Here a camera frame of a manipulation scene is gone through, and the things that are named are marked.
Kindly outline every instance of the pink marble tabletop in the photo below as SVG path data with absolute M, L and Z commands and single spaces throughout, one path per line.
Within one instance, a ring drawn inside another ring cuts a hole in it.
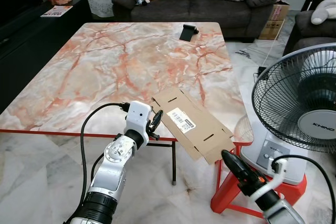
M 0 131 L 79 134 L 88 114 L 108 102 L 150 102 L 170 86 L 189 92 L 235 135 L 246 110 L 218 23 L 188 23 L 199 33 L 179 40 L 185 23 L 87 23 L 0 115 Z M 86 133 L 122 133 L 125 112 L 106 107 Z M 250 129 L 249 122 L 244 127 Z M 161 137 L 173 137 L 160 125 Z

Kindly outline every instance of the white sticker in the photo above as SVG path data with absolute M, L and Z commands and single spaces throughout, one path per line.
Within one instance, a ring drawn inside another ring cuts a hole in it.
M 167 115 L 171 118 L 171 120 L 173 120 L 183 134 L 196 127 L 196 124 L 191 121 L 190 118 L 179 108 L 173 109 L 168 112 Z

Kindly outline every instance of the black wire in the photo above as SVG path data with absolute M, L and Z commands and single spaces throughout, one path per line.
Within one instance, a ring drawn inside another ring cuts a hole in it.
M 104 157 L 104 153 L 102 153 L 93 164 L 93 167 L 91 169 L 91 182 L 93 181 L 95 167 L 98 164 L 98 162 L 101 160 L 102 157 Z
M 85 197 L 85 192 L 86 192 L 87 169 L 86 169 L 86 159 L 85 159 L 85 151 L 84 151 L 84 129 L 85 129 L 85 125 L 87 124 L 89 119 L 94 114 L 96 114 L 99 110 L 101 110 L 102 108 L 105 108 L 107 106 L 120 106 L 120 107 L 122 107 L 123 104 L 122 103 L 107 103 L 107 104 L 104 104 L 104 105 L 96 108 L 85 119 L 85 121 L 83 122 L 82 128 L 80 130 L 80 151 L 81 151 L 81 155 L 82 155 L 82 164 L 83 164 L 83 187 L 82 187 L 82 193 L 81 193 L 81 196 L 80 196 L 80 201 L 79 201 L 78 207 L 76 208 L 75 212 L 70 216 L 70 218 L 67 220 L 66 223 L 70 223 L 71 219 L 75 216 L 78 209 L 82 206 L 83 201 L 84 201 L 84 197 Z
M 276 165 L 276 161 L 277 160 L 282 159 L 282 158 L 288 158 L 288 157 L 300 158 L 300 159 L 307 160 L 307 161 L 313 163 L 321 171 L 321 173 L 324 176 L 324 179 L 326 180 L 327 185 L 329 187 L 329 192 L 330 192 L 330 196 L 331 196 L 331 203 L 332 203 L 332 218 L 331 218 L 331 223 L 335 224 L 335 219 L 336 219 L 335 195 L 334 195 L 334 191 L 333 191 L 332 186 L 331 186 L 330 179 L 328 178 L 327 173 L 325 172 L 325 170 L 315 160 L 313 160 L 311 158 L 308 158 L 308 157 L 300 156 L 300 155 L 283 155 L 283 156 L 280 156 L 280 157 L 276 157 L 273 160 L 273 162 L 272 162 L 272 167 L 274 167 Z

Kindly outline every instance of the cardboard sheet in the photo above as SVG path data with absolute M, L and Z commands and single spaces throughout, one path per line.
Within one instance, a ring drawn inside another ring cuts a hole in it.
M 222 159 L 222 150 L 232 150 L 232 132 L 188 93 L 165 89 L 153 97 L 153 110 L 163 110 L 162 122 L 193 159 L 209 164 Z

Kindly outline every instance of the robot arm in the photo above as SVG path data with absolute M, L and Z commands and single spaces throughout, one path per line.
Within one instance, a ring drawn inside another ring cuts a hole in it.
M 147 145 L 161 121 L 159 111 L 153 122 L 149 117 L 152 108 L 133 101 L 126 118 L 124 135 L 119 134 L 104 150 L 104 159 L 87 191 L 82 206 L 70 224 L 111 224 L 126 181 L 126 163 L 142 146 Z
M 287 160 L 277 162 L 276 174 L 271 182 L 257 170 L 252 170 L 241 158 L 228 151 L 222 151 L 222 157 L 229 170 L 237 177 L 244 195 L 249 196 L 264 212 L 269 224 L 305 224 L 292 206 L 275 193 L 286 173 Z

